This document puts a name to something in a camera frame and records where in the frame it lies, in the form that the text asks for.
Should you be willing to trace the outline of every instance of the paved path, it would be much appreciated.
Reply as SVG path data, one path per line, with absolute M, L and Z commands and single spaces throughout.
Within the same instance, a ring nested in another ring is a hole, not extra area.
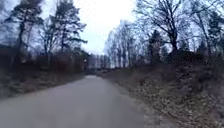
M 0 128 L 144 128 L 145 116 L 122 97 L 108 81 L 87 76 L 1 102 Z

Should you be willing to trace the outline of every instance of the overcast sky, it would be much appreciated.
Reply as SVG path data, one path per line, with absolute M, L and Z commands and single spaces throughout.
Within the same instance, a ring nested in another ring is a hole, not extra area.
M 10 0 L 10 6 L 15 6 L 19 0 Z M 43 17 L 54 11 L 54 1 L 44 0 Z M 103 54 L 104 43 L 109 32 L 117 27 L 120 20 L 133 20 L 135 0 L 73 0 L 74 5 L 80 8 L 80 18 L 87 27 L 81 34 L 88 40 L 83 48 L 90 53 Z

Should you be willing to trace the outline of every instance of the hillside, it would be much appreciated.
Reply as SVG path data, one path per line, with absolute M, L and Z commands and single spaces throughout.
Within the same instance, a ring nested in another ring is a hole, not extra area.
M 211 66 L 184 64 L 118 69 L 110 79 L 183 128 L 224 126 L 223 74 Z

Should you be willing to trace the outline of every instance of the forest floor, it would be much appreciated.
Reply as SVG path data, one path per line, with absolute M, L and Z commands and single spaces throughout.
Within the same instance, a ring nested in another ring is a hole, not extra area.
M 45 90 L 81 79 L 84 74 L 53 73 L 44 71 L 0 71 L 0 99 Z
M 101 74 L 180 128 L 224 127 L 223 73 L 204 65 L 160 65 Z

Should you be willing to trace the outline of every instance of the evergreen tree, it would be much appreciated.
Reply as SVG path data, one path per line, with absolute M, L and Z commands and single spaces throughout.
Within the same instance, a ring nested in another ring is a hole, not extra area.
M 216 50 L 217 50 L 217 46 L 219 45 L 220 35 L 221 35 L 220 21 L 221 21 L 221 17 L 216 12 L 212 12 L 209 19 L 208 33 L 209 33 L 211 44 Z
M 180 43 L 180 50 L 183 50 L 183 51 L 190 51 L 190 48 L 189 48 L 189 44 L 187 41 L 182 41 Z
M 80 32 L 84 30 L 86 24 L 80 22 L 78 16 L 79 9 L 73 5 L 72 0 L 63 0 L 59 2 L 55 14 L 56 29 L 61 51 L 65 47 L 80 46 L 80 43 L 87 43 L 80 38 Z
M 21 0 L 11 11 L 9 18 L 6 19 L 6 22 L 19 24 L 18 39 L 15 46 L 16 56 L 14 57 L 14 59 L 18 59 L 17 62 L 19 63 L 21 61 L 21 51 L 27 47 L 27 44 L 23 40 L 24 34 L 27 31 L 27 25 L 42 23 L 42 19 L 39 16 L 41 14 L 40 3 L 41 0 Z
M 149 46 L 148 46 L 148 51 L 150 54 L 151 62 L 152 63 L 157 63 L 160 61 L 160 47 L 161 47 L 161 35 L 160 33 L 155 30 L 152 34 L 152 37 L 149 41 Z

